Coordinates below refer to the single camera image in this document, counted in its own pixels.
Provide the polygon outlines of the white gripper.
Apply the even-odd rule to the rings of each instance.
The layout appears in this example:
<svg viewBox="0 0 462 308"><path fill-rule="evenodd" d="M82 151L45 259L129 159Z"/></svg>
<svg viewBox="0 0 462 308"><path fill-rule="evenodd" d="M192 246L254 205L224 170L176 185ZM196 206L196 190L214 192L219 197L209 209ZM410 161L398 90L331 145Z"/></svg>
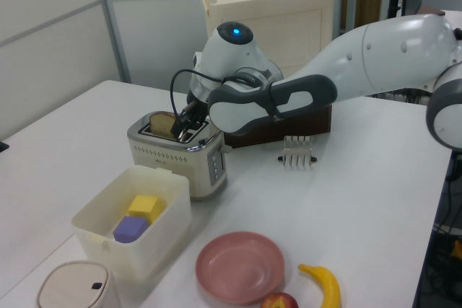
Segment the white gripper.
<svg viewBox="0 0 462 308"><path fill-rule="evenodd" d="M187 105L183 108L182 115L175 119L171 128L171 134L177 141L184 141L189 128L198 122L201 109L208 108L209 94L217 88L217 79L199 71L192 71L189 88Z"/></svg>

